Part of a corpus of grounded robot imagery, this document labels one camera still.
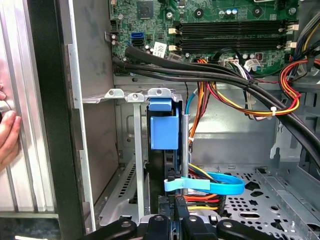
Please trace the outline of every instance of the motherboard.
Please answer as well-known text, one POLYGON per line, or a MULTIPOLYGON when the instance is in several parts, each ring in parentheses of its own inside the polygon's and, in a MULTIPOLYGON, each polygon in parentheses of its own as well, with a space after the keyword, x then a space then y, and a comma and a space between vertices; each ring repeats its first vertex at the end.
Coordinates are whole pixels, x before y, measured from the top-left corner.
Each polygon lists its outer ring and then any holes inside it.
POLYGON ((294 48, 298 0, 110 0, 112 54, 129 45, 173 61, 222 66, 255 59, 268 74, 289 60, 294 48))

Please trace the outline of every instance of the metal rod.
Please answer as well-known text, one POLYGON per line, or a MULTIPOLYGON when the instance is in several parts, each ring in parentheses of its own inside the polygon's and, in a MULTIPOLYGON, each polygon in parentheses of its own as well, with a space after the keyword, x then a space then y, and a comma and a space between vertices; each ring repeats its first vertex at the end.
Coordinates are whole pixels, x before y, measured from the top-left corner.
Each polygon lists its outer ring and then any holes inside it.
POLYGON ((144 199, 144 159, 142 150, 142 125, 141 125, 141 104, 133 104, 134 122, 134 148, 135 148, 135 175, 136 189, 138 197, 138 217, 139 220, 145 215, 144 199))
MULTIPOLYGON (((182 161, 181 171, 182 177, 188 177, 189 163, 189 114, 182 114, 182 161)), ((182 189, 182 195, 187 195, 188 189, 182 189)))

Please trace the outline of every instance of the chip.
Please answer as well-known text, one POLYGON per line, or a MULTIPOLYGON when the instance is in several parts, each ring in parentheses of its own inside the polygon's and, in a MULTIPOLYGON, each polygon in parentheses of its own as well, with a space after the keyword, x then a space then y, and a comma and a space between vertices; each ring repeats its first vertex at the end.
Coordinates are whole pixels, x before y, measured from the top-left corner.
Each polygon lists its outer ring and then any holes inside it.
POLYGON ((138 1, 136 3, 138 19, 152 19, 154 17, 153 1, 138 1))
POLYGON ((147 34, 146 39, 152 41, 154 39, 154 36, 152 34, 147 34))

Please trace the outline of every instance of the sata port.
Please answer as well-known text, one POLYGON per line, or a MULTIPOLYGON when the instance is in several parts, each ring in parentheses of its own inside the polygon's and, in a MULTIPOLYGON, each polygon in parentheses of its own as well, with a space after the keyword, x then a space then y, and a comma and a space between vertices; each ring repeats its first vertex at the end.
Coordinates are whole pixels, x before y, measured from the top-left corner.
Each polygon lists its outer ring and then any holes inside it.
POLYGON ((143 38, 145 38, 145 33, 144 32, 132 32, 131 38, 132 39, 143 39, 143 38))
POLYGON ((133 39, 131 40, 133 46, 143 46, 145 41, 143 39, 133 39))

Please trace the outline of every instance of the black frame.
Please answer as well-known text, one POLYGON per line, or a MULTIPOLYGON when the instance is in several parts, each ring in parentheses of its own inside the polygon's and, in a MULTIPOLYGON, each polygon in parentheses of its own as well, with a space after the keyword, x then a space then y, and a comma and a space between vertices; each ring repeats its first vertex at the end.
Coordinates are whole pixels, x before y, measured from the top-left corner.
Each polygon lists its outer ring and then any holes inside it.
POLYGON ((60 232, 63 240, 74 240, 84 235, 84 217, 59 5, 55 0, 28 0, 27 5, 60 232))

